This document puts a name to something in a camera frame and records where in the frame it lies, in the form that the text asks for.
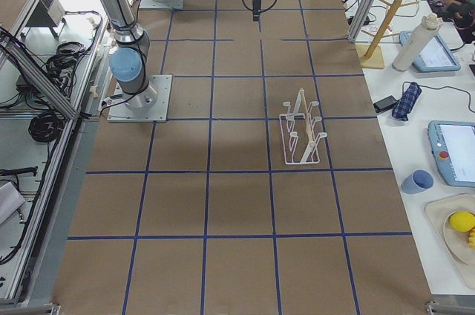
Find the wooden mug tree stand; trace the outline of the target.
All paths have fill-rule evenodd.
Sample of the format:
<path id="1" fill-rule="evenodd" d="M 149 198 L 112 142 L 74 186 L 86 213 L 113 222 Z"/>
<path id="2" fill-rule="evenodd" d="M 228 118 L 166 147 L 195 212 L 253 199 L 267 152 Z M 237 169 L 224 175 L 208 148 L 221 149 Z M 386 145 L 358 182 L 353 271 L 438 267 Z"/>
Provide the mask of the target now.
<path id="1" fill-rule="evenodd" d="M 402 0 L 393 0 L 392 2 L 386 0 L 379 1 L 386 5 L 386 15 L 384 20 L 376 33 L 371 33 L 365 30 L 361 31 L 373 38 L 369 45 L 356 44 L 356 50 L 362 68 L 383 69 L 385 67 L 382 50 L 379 47 L 381 39 L 396 35 L 396 33 L 386 34 L 386 30 L 400 7 L 418 4 L 417 1 L 409 1 L 405 3 L 403 3 Z"/>

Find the blue checkered folded umbrella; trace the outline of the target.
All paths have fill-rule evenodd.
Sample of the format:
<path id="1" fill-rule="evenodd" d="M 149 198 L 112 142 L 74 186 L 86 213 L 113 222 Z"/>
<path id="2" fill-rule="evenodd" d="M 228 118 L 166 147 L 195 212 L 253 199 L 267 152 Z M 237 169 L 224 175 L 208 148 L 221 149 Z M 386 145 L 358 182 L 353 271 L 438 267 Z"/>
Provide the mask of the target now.
<path id="1" fill-rule="evenodd" d="M 408 115 L 413 110 L 421 93 L 422 89 L 419 84 L 411 82 L 393 108 L 392 118 L 403 122 L 408 121 Z"/>

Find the blue cup on desk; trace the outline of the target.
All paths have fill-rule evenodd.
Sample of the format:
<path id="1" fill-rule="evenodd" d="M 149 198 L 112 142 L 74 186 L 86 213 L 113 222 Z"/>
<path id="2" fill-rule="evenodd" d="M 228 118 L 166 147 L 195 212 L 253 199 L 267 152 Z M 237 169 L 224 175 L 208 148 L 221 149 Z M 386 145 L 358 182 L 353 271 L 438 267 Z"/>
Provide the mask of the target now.
<path id="1" fill-rule="evenodd" d="M 432 175 L 425 171 L 418 169 L 408 175 L 402 182 L 402 191 L 406 194 L 416 194 L 424 192 L 433 186 Z"/>

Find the yellow lemon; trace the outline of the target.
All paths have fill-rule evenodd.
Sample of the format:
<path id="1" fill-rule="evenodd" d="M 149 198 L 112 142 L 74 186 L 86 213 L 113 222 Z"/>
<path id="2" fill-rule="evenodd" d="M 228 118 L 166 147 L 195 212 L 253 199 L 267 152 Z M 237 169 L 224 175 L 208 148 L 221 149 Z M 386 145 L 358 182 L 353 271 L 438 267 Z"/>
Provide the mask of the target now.
<path id="1" fill-rule="evenodd" d="M 475 225 L 475 215 L 469 211 L 455 212 L 448 220 L 451 228 L 461 233 L 471 231 Z"/>

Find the blue teach pendant near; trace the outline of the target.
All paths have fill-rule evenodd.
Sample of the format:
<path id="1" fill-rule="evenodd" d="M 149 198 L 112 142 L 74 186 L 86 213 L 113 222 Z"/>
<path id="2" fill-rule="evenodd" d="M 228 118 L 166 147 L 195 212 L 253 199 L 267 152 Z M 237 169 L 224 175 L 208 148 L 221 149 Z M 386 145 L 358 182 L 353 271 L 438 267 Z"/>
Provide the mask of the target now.
<path id="1" fill-rule="evenodd" d="M 445 183 L 474 187 L 474 123 L 433 120 L 427 135 Z"/>

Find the black phone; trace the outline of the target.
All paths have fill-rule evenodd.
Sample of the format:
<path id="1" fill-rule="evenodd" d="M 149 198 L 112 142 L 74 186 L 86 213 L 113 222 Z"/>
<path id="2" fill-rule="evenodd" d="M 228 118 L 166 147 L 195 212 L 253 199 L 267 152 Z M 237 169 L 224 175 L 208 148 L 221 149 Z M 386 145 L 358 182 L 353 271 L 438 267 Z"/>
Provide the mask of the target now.
<path id="1" fill-rule="evenodd" d="M 378 100 L 377 102 L 374 102 L 373 107 L 375 113 L 378 114 L 393 109 L 397 103 L 398 100 L 393 95 L 390 95 L 381 100 Z"/>

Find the blue teach pendant far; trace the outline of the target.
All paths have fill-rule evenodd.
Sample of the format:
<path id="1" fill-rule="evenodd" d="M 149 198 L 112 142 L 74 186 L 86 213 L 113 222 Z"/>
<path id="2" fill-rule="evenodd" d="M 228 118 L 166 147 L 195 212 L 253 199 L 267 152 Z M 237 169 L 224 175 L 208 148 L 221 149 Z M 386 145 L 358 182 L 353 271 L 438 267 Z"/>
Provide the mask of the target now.
<path id="1" fill-rule="evenodd" d="M 459 71 L 461 66 L 439 34 L 435 35 L 415 58 L 412 66 L 422 73 Z"/>

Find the grey control box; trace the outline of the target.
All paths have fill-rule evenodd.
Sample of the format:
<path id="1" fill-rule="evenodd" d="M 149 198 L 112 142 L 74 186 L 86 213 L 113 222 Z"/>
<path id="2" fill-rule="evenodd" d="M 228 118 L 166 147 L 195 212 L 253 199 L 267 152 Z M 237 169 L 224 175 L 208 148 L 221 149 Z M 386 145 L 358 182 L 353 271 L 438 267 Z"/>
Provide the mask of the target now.
<path id="1" fill-rule="evenodd" d="M 47 27 L 58 38 L 65 24 L 65 9 L 59 0 L 39 0 L 26 27 Z"/>

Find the beige tray with fruit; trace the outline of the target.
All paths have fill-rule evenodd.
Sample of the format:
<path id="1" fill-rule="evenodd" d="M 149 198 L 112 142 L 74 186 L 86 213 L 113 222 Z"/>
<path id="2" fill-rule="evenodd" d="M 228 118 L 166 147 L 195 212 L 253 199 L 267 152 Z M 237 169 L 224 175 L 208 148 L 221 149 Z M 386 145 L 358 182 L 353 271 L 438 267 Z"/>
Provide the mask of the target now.
<path id="1" fill-rule="evenodd" d="M 468 243 L 469 232 L 459 232 L 449 225 L 449 218 L 458 211 L 474 214 L 474 195 L 461 194 L 431 201 L 425 206 L 425 213 L 431 225 L 439 234 L 451 255 L 459 275 L 464 283 L 474 289 L 474 248 Z"/>

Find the blue teach pendant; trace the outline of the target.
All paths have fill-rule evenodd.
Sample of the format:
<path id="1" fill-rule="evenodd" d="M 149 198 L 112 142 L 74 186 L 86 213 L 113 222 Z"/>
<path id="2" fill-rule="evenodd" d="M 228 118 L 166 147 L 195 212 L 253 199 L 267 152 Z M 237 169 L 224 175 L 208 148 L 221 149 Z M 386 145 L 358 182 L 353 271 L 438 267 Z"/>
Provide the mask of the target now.
<path id="1" fill-rule="evenodd" d="M 474 123 L 433 120 L 427 135 L 445 183 L 474 187 Z"/>
<path id="2" fill-rule="evenodd" d="M 459 71 L 461 66 L 439 34 L 435 35 L 415 58 L 412 66 L 422 73 Z"/>

